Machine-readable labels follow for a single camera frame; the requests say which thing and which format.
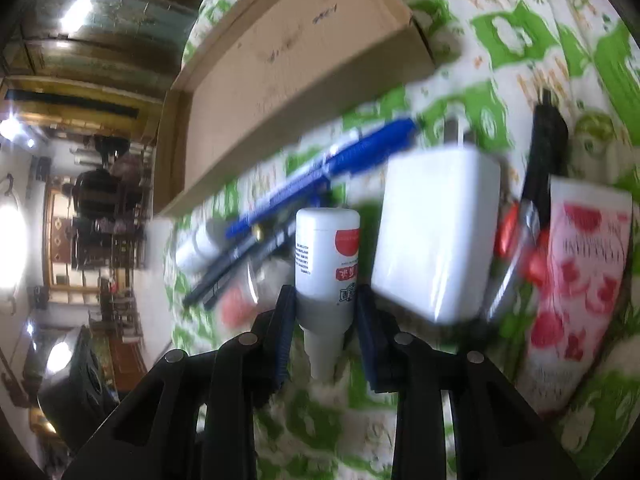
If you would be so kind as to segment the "white charger adapter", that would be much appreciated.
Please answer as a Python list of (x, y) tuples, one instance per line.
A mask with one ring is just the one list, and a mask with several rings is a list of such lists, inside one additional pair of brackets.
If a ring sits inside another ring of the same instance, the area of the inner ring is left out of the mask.
[(498, 223), (501, 168), (449, 116), (442, 144), (387, 164), (371, 287), (428, 322), (480, 313)]

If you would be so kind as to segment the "black marker yellow caps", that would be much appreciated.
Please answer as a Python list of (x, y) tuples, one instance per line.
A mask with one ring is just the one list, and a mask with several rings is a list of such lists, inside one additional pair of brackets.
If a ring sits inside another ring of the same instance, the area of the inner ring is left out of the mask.
[(243, 263), (259, 268), (268, 258), (284, 252), (292, 244), (296, 230), (294, 214), (277, 224), (266, 235), (250, 234), (218, 257), (208, 268), (201, 281), (183, 297), (182, 306), (190, 309), (201, 304), (212, 310), (215, 302), (231, 284), (236, 271)]

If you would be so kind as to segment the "white squeeze bottle red label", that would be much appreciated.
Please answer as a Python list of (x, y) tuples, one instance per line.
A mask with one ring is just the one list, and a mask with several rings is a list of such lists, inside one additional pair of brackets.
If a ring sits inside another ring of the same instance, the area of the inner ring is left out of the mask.
[(330, 382), (352, 326), (358, 278), (360, 214), (304, 208), (296, 214), (296, 316), (310, 374)]

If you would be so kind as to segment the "red lighter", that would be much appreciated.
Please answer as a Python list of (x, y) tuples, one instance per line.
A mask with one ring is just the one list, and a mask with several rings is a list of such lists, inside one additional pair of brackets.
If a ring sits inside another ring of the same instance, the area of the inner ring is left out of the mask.
[(535, 204), (530, 200), (514, 203), (496, 233), (499, 271), (508, 281), (541, 287), (547, 281), (548, 245), (549, 230), (540, 226)]

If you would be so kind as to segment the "blue marker pen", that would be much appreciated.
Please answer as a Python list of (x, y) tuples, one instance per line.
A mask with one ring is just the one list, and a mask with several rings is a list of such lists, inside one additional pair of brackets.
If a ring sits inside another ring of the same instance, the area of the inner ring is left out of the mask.
[(232, 240), (250, 232), (254, 224), (271, 217), (296, 200), (317, 193), (335, 179), (361, 174), (380, 166), (393, 154), (408, 148), (416, 130), (418, 126), (411, 118), (396, 119), (357, 141), (343, 145), (334, 154), (308, 162), (292, 174), (284, 185), (258, 200), (251, 211), (231, 223), (226, 237)]

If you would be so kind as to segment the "pink rose hand cream tube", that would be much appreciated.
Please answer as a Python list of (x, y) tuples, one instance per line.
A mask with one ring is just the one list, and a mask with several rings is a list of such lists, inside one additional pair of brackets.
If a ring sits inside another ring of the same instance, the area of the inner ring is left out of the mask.
[(550, 181), (546, 281), (515, 385), (535, 412), (562, 410), (596, 358), (627, 262), (632, 198), (585, 181)]

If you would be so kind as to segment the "black clear gel pen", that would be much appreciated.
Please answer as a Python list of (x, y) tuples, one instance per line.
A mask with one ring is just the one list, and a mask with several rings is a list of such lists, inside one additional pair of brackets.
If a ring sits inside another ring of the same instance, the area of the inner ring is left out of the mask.
[[(567, 141), (567, 125), (555, 104), (553, 92), (544, 88), (534, 108), (528, 162), (519, 201), (530, 200), (535, 204), (543, 229), (547, 229), (550, 222), (550, 178), (563, 168)], [(497, 261), (485, 292), (482, 307), (484, 321), (491, 325), (498, 324), (512, 306), (521, 284), (508, 281), (499, 271)]]

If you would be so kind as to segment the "white pill bottle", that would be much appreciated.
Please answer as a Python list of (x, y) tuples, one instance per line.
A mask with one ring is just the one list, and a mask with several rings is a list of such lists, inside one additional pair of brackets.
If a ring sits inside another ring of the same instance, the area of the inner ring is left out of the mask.
[(224, 251), (227, 222), (210, 218), (201, 224), (176, 251), (178, 269), (188, 275), (203, 272)]

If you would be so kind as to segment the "cardboard tray box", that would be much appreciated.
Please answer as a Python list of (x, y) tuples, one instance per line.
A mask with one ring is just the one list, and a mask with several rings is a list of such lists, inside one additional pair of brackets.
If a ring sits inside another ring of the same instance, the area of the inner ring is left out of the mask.
[(187, 214), (305, 132), (434, 69), (402, 0), (239, 0), (166, 93), (154, 214)]

